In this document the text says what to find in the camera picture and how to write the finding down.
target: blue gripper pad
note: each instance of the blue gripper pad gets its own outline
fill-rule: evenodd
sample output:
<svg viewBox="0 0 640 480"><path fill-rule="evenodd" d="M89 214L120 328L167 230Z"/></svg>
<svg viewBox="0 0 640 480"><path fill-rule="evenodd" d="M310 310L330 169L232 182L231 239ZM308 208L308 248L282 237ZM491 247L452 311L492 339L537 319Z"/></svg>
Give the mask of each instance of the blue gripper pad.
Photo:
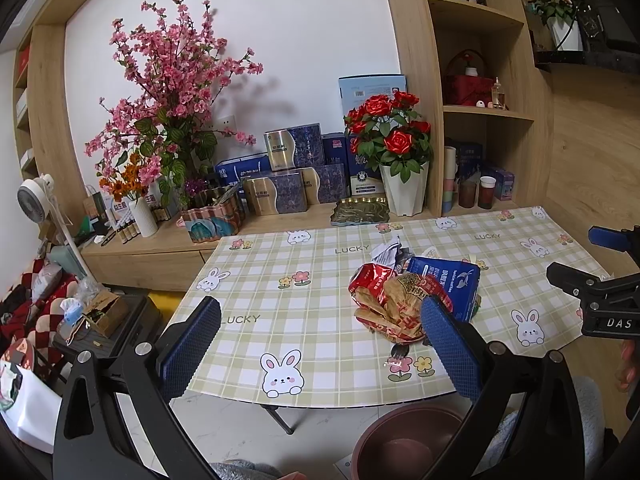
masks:
<svg viewBox="0 0 640 480"><path fill-rule="evenodd" d="M594 245L613 249L621 253L631 250L629 238L620 231L604 227L592 227L589 229L589 241Z"/></svg>
<svg viewBox="0 0 640 480"><path fill-rule="evenodd" d="M206 296L187 321L183 322L184 327L180 327L182 333L167 349L159 366L158 375L162 384L160 393L165 402L180 397L187 389L204 354L218 333L221 321L220 304L212 297Z"/></svg>
<svg viewBox="0 0 640 480"><path fill-rule="evenodd" d="M482 392L480 363L458 330L453 316L437 298L427 296L422 302L420 319L429 342L458 393L476 402Z"/></svg>

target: basket handle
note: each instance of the basket handle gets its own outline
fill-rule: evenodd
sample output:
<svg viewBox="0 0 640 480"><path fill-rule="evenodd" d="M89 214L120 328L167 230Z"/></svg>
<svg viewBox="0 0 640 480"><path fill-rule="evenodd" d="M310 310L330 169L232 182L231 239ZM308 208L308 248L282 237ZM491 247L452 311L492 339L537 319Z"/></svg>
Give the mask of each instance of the basket handle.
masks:
<svg viewBox="0 0 640 480"><path fill-rule="evenodd" d="M477 50L474 50L472 48L466 48L465 50L460 51L459 53L457 53L453 59L451 59L451 61L449 61L449 64L447 65L447 68L444 71L444 76L446 77L449 75L449 72L451 71L451 69L453 68L453 64L461 59L467 52L473 52L474 54L476 54L476 56L478 56L480 58L480 60L482 61L482 65L484 66L485 70L488 70L488 65L486 63L486 60L484 59L484 57L482 56L482 54L480 54Z"/></svg>

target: wooden countertop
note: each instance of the wooden countertop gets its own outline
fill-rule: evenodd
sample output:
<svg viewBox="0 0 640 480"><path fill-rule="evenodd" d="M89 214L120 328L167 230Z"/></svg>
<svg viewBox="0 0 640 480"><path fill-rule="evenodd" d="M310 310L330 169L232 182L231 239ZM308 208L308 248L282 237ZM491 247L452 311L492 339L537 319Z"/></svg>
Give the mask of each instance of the wooden countertop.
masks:
<svg viewBox="0 0 640 480"><path fill-rule="evenodd" d="M494 202L492 210L513 209L518 206L513 202ZM317 204L309 206L303 213L290 213L283 215L253 216L247 215L244 225L240 229L239 235L252 235L259 233L281 233L284 231L299 231L306 229L323 229L331 227L330 217L335 208L335 203ZM458 216L463 214L486 212L475 206L472 209L464 209L455 205L448 216ZM120 237L116 235L104 247L99 244L90 243L81 250L82 256L107 256L116 254L155 254L155 253L175 253L181 251L207 251L213 250L218 242L203 242L201 244L192 243L186 229L176 226L179 216L175 216L170 221L161 222L158 232L149 238L137 236L133 240L123 244ZM422 213L412 217L398 217L390 215L390 222L407 222L411 220L425 220L433 218L427 208Z"/></svg>

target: black shelf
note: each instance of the black shelf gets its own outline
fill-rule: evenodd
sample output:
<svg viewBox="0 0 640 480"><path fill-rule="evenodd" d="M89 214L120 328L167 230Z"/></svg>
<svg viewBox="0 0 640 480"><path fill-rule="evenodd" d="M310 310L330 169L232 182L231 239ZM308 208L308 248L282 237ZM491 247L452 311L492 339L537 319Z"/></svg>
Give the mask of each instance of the black shelf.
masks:
<svg viewBox="0 0 640 480"><path fill-rule="evenodd" d="M581 50L538 51L534 53L536 66L550 72L555 64L587 65L640 75L640 54L612 50L610 52L584 52Z"/></svg>

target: white electric fan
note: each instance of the white electric fan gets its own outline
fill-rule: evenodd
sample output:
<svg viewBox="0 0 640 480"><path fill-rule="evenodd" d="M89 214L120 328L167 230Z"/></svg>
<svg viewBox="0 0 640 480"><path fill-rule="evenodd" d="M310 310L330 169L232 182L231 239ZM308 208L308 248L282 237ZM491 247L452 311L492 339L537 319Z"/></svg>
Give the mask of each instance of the white electric fan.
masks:
<svg viewBox="0 0 640 480"><path fill-rule="evenodd" d="M65 235L69 247L71 247L86 275L95 281L84 258L80 255L69 229L66 227L65 220L62 218L58 200L53 194L53 177L50 174L43 174L38 178L25 180L18 188L18 204L20 204L22 211L28 216L29 220L36 222L36 224L44 222L53 209L56 224Z"/></svg>

